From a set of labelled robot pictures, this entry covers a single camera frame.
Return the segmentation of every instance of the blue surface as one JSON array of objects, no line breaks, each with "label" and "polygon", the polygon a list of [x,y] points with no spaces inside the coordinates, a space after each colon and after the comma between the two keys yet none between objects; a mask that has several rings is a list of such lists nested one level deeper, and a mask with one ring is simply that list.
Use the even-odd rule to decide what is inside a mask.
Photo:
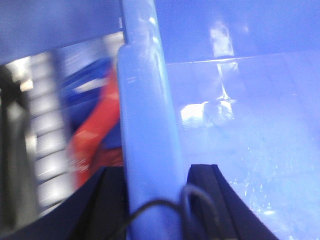
[{"label": "blue surface", "polygon": [[0,64],[120,30],[119,0],[1,0]]},{"label": "blue surface", "polygon": [[[118,53],[122,146],[130,211],[186,182],[177,124],[152,0],[123,1],[127,45]],[[133,240],[180,239],[178,216],[153,207],[134,221]]]},{"label": "blue surface", "polygon": [[[153,8],[123,1],[130,209],[217,164],[279,239],[319,239],[320,2],[156,0],[161,40]],[[132,239],[179,239],[171,217],[148,212]]]},{"label": "blue surface", "polygon": [[320,50],[318,0],[155,0],[155,6],[167,63]]}]

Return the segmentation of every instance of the red object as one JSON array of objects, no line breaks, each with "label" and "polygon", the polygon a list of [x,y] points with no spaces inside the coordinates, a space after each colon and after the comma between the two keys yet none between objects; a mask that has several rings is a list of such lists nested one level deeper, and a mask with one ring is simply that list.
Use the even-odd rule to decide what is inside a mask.
[{"label": "red object", "polygon": [[106,78],[108,82],[101,91],[101,100],[71,138],[77,187],[81,187],[91,176],[92,161],[101,141],[120,119],[116,70],[112,68]]}]

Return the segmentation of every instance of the red fabric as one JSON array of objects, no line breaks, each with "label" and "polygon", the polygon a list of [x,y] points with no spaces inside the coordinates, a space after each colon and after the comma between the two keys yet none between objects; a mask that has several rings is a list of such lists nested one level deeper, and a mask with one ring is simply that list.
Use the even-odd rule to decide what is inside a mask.
[{"label": "red fabric", "polygon": [[124,165],[122,148],[99,149],[90,166],[93,175],[100,167],[122,167]]},{"label": "red fabric", "polygon": [[91,176],[93,157],[101,141],[120,119],[117,73],[114,68],[107,78],[108,83],[102,89],[101,100],[71,138],[78,187]]}]

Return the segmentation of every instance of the black wire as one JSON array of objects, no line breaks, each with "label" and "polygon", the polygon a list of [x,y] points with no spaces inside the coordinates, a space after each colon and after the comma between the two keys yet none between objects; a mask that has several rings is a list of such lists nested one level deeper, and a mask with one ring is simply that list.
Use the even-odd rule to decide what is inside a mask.
[{"label": "black wire", "polygon": [[202,190],[200,187],[197,187],[193,184],[187,184],[181,190],[180,203],[182,204],[182,208],[183,208],[182,215],[184,218],[182,220],[185,220],[186,224],[189,224],[189,225],[193,224],[193,219],[190,213],[190,204],[189,204],[189,197],[192,195],[198,197],[200,200],[206,203],[206,205],[209,208],[209,211],[211,211],[213,215],[213,219],[214,219],[214,223],[215,223],[217,235],[218,235],[217,238],[218,240],[222,240],[221,232],[220,232],[220,218],[217,211],[217,207],[213,199],[204,190]]},{"label": "black wire", "polygon": [[141,207],[139,207],[134,213],[132,213],[127,220],[124,221],[121,226],[115,230],[110,236],[104,238],[103,240],[113,240],[115,237],[117,237],[119,234],[124,232],[126,228],[137,218],[139,217],[145,210],[154,207],[154,206],[166,206],[168,208],[171,208],[172,210],[176,211],[179,215],[181,215],[181,209],[180,206],[175,204],[174,202],[166,199],[155,199],[151,200],[149,202],[146,202]]},{"label": "black wire", "polygon": [[185,221],[186,228],[194,227],[194,226],[191,226],[194,222],[191,220],[192,216],[190,213],[190,206],[189,206],[189,197],[191,195],[198,197],[199,199],[201,199],[207,204],[207,206],[209,207],[209,210],[211,211],[214,217],[214,223],[218,231],[218,240],[221,240],[222,238],[219,231],[220,219],[219,219],[219,215],[218,215],[218,211],[215,206],[215,203],[213,202],[212,198],[204,190],[192,184],[187,184],[182,188],[181,194],[180,194],[180,205],[166,199],[154,199],[149,202],[146,202],[141,207],[139,207],[135,212],[133,212],[119,226],[118,229],[116,229],[110,236],[103,238],[103,240],[114,240],[118,235],[124,232],[126,228],[144,211],[154,206],[166,206],[168,208],[171,208],[172,210],[176,211],[180,215],[180,217],[182,218],[182,221]]}]

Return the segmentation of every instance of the black cable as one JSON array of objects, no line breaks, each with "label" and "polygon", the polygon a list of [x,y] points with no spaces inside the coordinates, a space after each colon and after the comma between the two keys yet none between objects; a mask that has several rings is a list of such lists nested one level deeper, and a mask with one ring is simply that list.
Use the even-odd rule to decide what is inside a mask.
[{"label": "black cable", "polygon": [[154,207],[154,206],[166,206],[176,211],[179,215],[181,215],[180,206],[175,204],[174,202],[166,199],[155,199],[149,202],[146,202],[141,207],[139,207],[134,213],[132,213],[127,220],[124,221],[121,226],[115,230],[110,236],[104,238],[103,240],[114,240],[119,234],[126,230],[126,228],[137,218],[139,217],[145,210]]},{"label": "black cable", "polygon": [[184,221],[183,223],[185,224],[183,226],[185,238],[191,239],[189,236],[193,234],[198,239],[199,238],[205,239],[205,237],[201,232],[201,230],[203,229],[195,229],[195,227],[200,228],[200,226],[195,226],[196,223],[190,212],[190,204],[189,204],[190,196],[196,196],[200,200],[206,203],[209,211],[213,215],[214,223],[217,230],[217,239],[222,240],[221,233],[220,233],[220,218],[219,218],[219,214],[213,199],[204,190],[192,184],[185,185],[182,188],[181,194],[180,194],[180,204],[182,206],[182,212],[181,212],[182,221]]},{"label": "black cable", "polygon": [[185,185],[180,193],[180,205],[176,204],[170,200],[166,199],[154,199],[149,202],[146,202],[141,207],[139,207],[135,212],[133,212],[120,226],[118,229],[116,229],[110,236],[103,238],[103,240],[114,240],[118,235],[120,235],[122,232],[126,230],[126,228],[137,218],[139,217],[144,211],[147,209],[154,207],[154,206],[166,206],[168,208],[171,208],[172,210],[176,211],[182,220],[183,225],[183,231],[184,234],[188,235],[190,231],[193,231],[193,236],[196,236],[196,240],[200,239],[206,239],[205,235],[203,234],[202,230],[200,229],[200,226],[196,224],[196,222],[192,218],[192,214],[190,212],[190,205],[189,205],[189,197],[190,196],[196,196],[200,200],[204,201],[207,206],[209,207],[209,210],[211,211],[214,222],[217,227],[218,231],[218,240],[221,240],[221,234],[219,232],[219,225],[220,225],[220,219],[218,215],[217,208],[211,199],[211,197],[201,188],[187,184]]}]

